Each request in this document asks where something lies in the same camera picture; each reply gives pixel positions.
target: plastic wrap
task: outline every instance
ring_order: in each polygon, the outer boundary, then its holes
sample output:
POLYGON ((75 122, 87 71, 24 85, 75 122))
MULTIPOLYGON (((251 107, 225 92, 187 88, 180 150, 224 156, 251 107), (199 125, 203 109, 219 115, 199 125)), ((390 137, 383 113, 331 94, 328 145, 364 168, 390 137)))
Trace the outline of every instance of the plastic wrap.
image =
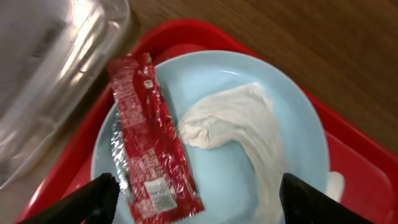
POLYGON ((116 166, 116 172, 119 177, 120 192, 128 202, 133 202, 132 188, 129 178, 129 163, 127 159, 126 149, 124 147, 124 139, 122 127, 119 119, 119 112, 116 113, 114 124, 112 125, 111 138, 112 158, 116 166))
POLYGON ((204 210, 149 54, 111 62, 136 223, 170 223, 204 210))

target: red tray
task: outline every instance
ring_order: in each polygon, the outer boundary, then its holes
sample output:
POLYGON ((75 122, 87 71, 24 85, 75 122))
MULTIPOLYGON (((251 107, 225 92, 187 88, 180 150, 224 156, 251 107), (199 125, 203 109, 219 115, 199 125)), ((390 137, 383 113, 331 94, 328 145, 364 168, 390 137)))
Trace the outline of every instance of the red tray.
MULTIPOLYGON (((182 19, 149 31, 132 54, 150 52, 154 63, 198 50, 230 50, 252 55, 219 28, 182 19)), ((321 118, 330 151, 331 170, 345 177, 341 204, 374 223, 398 223, 398 159, 341 116, 307 94, 321 118)), ((111 108, 108 86, 71 138, 58 162, 33 194, 18 220, 29 218, 90 181, 91 156, 102 121, 111 108)))

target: condiment packet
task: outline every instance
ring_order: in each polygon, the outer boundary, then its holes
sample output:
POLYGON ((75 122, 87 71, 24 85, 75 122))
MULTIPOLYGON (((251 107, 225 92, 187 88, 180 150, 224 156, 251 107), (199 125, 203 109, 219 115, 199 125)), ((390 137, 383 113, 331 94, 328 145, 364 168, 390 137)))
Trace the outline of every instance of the condiment packet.
POLYGON ((204 210, 149 54, 113 60, 109 76, 129 163, 136 223, 170 223, 204 210))

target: clear plastic lid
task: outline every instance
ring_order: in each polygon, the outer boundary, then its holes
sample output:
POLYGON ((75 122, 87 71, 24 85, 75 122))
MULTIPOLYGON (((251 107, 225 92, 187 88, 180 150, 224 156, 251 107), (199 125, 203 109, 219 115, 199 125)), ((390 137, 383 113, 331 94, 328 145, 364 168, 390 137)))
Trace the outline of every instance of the clear plastic lid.
POLYGON ((38 157, 130 23, 127 0, 0 3, 0 189, 38 157))

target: plastic container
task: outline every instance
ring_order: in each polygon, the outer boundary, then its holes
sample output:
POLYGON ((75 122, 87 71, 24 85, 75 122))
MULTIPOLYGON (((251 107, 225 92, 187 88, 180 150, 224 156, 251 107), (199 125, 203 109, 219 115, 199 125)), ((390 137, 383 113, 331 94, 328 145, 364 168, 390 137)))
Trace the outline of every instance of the plastic container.
POLYGON ((127 0, 15 0, 0 9, 0 189, 41 157, 122 41, 127 0))
MULTIPOLYGON (((160 63, 205 49, 230 50, 258 57, 219 28, 190 19, 170 21, 153 28, 141 38, 132 53, 150 52, 154 63, 160 63)), ((341 204, 374 223, 398 223, 398 159, 311 94, 306 94, 325 128, 331 171, 337 171, 345 178, 341 204)), ((35 191, 19 220, 40 212, 90 181, 95 141, 113 103, 108 86, 35 191)))

